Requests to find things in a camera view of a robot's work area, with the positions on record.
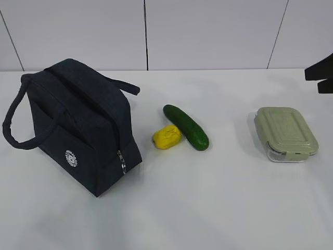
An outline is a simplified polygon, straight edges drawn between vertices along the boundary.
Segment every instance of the glass food container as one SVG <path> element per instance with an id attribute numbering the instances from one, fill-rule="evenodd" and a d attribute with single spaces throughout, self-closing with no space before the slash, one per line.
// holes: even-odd
<path id="1" fill-rule="evenodd" d="M 254 123 L 271 161 L 300 163 L 318 151 L 318 142 L 308 124 L 293 108 L 260 108 Z"/>

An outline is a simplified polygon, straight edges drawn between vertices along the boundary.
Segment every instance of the bag strap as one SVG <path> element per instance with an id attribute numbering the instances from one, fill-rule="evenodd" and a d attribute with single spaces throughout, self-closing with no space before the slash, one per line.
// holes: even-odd
<path id="1" fill-rule="evenodd" d="M 25 142 L 16 141 L 11 134 L 11 128 L 10 128 L 11 120 L 15 113 L 15 110 L 17 109 L 17 107 L 20 104 L 20 102 L 22 101 L 25 93 L 27 92 L 29 83 L 30 83 L 29 80 L 23 81 L 21 88 L 19 90 L 19 93 L 17 94 L 13 103 L 11 104 L 11 106 L 6 114 L 5 120 L 2 124 L 2 126 L 3 126 L 2 132 L 3 132 L 3 135 L 4 135 L 5 139 L 7 140 L 7 142 L 15 148 L 26 149 L 26 150 L 33 149 L 33 148 L 40 146 L 57 128 L 60 116 L 66 111 L 65 107 L 59 103 L 55 109 L 55 112 L 53 115 L 53 121 L 51 122 L 49 127 L 47 127 L 42 133 L 40 133 L 39 135 L 36 135 L 36 137 L 34 137 L 28 141 L 25 141 Z"/>
<path id="2" fill-rule="evenodd" d="M 140 88 L 138 86 L 132 85 L 128 82 L 123 82 L 119 80 L 114 80 L 108 77 L 105 77 L 109 82 L 115 84 L 115 86 L 123 91 L 126 91 L 132 95 L 138 95 L 140 93 Z"/>

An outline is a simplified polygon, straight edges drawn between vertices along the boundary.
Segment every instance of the yellow bell pepper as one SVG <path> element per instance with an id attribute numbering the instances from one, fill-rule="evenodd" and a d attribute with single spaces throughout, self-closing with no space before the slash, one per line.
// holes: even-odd
<path id="1" fill-rule="evenodd" d="M 175 125 L 169 125 L 157 131 L 153 135 L 152 140 L 156 148 L 168 149 L 178 144 L 181 137 L 180 130 Z"/>

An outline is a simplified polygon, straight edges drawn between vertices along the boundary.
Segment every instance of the cucumber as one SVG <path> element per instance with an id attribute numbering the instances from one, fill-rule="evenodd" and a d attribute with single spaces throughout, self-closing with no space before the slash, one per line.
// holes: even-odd
<path id="1" fill-rule="evenodd" d="M 167 104 L 163 107 L 165 116 L 185 135 L 190 144 L 199 151 L 209 146 L 209 139 L 204 130 L 180 108 Z"/>

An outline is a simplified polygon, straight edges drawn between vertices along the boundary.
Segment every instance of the navy blue insulated bag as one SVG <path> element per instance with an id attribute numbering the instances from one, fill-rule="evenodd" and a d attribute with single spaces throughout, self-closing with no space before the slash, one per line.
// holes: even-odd
<path id="1" fill-rule="evenodd" d="M 133 139 L 131 110 L 121 92 L 140 88 L 104 77 L 66 59 L 21 77 L 21 88 L 3 123 L 15 148 L 39 147 L 96 197 L 142 162 Z M 27 93 L 35 137 L 17 142 L 11 134 L 14 112 Z"/>

